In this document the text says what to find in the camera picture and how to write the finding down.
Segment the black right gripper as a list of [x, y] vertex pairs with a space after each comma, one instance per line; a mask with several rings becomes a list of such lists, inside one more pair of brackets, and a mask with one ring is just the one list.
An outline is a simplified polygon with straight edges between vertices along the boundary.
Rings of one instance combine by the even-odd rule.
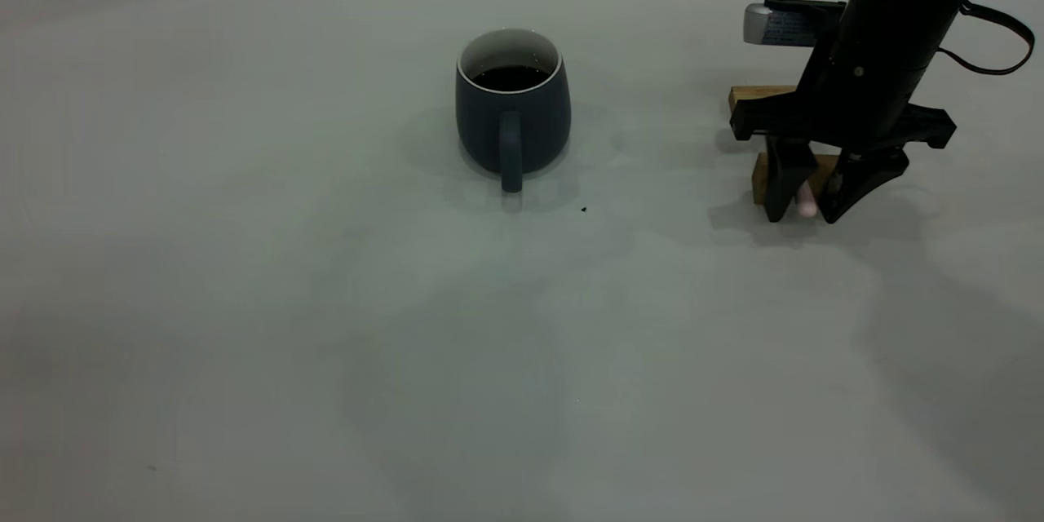
[[[902, 148], [887, 147], [947, 146], [956, 128], [951, 118], [910, 99], [955, 16], [956, 0], [849, 0], [838, 25], [820, 37], [794, 91], [736, 103], [730, 118], [736, 139], [788, 138], [767, 139], [763, 207], [772, 223], [794, 201], [802, 217], [816, 217], [820, 209], [833, 224], [909, 168]], [[818, 205], [808, 183], [818, 161], [806, 140], [847, 149]]]

